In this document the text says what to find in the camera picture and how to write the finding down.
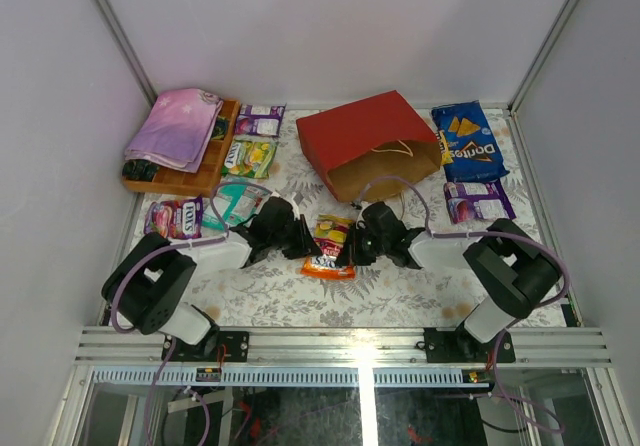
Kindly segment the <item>red paper bag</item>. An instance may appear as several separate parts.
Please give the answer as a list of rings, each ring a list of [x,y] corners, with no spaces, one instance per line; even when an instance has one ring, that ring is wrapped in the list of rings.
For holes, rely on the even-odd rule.
[[[296,121],[301,150],[334,198],[398,195],[441,167],[436,134],[396,91]]]

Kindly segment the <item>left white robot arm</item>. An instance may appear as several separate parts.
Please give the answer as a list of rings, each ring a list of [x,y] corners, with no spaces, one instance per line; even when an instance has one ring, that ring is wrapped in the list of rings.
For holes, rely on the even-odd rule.
[[[105,281],[101,295],[119,332],[160,332],[184,344],[197,360],[212,358],[219,327],[197,307],[183,302],[199,255],[216,271],[248,268],[279,250],[289,260],[318,256],[306,219],[297,206],[270,196],[248,223],[223,235],[172,243],[157,232],[146,234]]]

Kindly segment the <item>yellow green snack packet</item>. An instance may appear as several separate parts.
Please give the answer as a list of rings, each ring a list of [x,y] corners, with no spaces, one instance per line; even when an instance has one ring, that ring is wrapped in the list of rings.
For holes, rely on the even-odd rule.
[[[222,175],[267,179],[278,144],[273,141],[234,139],[222,165]]]

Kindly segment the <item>orange fruits candy packet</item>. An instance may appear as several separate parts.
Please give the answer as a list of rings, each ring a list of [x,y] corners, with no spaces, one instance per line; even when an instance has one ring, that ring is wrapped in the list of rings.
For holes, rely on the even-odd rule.
[[[320,248],[320,253],[306,258],[301,273],[325,280],[354,279],[356,276],[354,267],[349,263],[339,266],[337,262],[352,225],[351,219],[329,214],[319,215],[313,237]]]

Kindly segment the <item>blue snack packet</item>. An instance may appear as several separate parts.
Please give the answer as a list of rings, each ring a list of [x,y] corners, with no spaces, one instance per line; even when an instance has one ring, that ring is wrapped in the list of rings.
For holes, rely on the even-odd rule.
[[[431,118],[444,140],[448,182],[491,183],[509,174],[478,101],[433,108]]]

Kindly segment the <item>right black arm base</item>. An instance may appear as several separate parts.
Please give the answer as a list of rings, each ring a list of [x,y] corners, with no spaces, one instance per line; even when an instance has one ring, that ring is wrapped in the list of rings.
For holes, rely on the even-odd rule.
[[[511,316],[489,318],[469,316],[455,329],[424,328],[414,348],[426,355],[428,363],[514,363],[515,353],[507,329],[518,320]]]

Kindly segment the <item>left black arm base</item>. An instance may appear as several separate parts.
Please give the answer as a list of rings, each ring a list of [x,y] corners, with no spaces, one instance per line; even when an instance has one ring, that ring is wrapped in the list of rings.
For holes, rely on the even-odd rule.
[[[169,361],[244,363],[247,361],[249,346],[248,331],[216,329],[197,345],[177,340]]]

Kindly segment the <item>purple snack packet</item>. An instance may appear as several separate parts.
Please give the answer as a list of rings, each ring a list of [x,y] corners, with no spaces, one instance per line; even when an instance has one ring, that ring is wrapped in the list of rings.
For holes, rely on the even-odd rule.
[[[277,138],[285,110],[285,105],[242,104],[236,119],[234,133],[236,135]]]
[[[499,180],[490,183],[447,182],[443,192],[447,212],[453,224],[516,218]]]

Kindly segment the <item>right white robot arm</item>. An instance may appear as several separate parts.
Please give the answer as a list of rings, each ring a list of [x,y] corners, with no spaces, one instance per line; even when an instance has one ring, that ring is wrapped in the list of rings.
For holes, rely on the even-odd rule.
[[[385,256],[400,268],[425,269],[436,263],[437,251],[444,259],[464,260],[486,292],[455,331],[445,334],[446,346],[467,360],[497,348],[508,328],[561,299],[571,285],[556,253],[511,219],[497,219],[483,231],[438,233],[428,225],[406,226],[383,202],[361,210],[336,264],[369,266]]]

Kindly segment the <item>purple berries candy packet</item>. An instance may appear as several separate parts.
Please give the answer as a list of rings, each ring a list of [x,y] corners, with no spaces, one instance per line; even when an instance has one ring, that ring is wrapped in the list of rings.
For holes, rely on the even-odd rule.
[[[191,240],[201,237],[203,200],[201,196],[153,202],[145,215],[144,233],[163,238]]]

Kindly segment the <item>teal candy packet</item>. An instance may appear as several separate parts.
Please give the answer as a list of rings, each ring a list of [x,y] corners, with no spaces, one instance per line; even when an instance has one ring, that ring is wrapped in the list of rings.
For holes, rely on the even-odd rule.
[[[269,196],[268,190],[253,183],[242,180],[225,181],[213,198],[203,200],[202,226],[218,231],[224,229],[213,209],[216,209],[226,225],[237,226],[256,213]]]

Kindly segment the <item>yellow candy packet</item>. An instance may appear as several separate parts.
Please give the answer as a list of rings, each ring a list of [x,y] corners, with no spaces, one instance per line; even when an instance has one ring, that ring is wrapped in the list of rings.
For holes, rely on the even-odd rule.
[[[442,130],[439,130],[437,132],[437,135],[438,135],[438,144],[439,144],[440,154],[441,154],[441,165],[445,166],[447,164],[451,164],[453,162],[453,158],[451,155],[448,141],[446,139],[446,135]]]

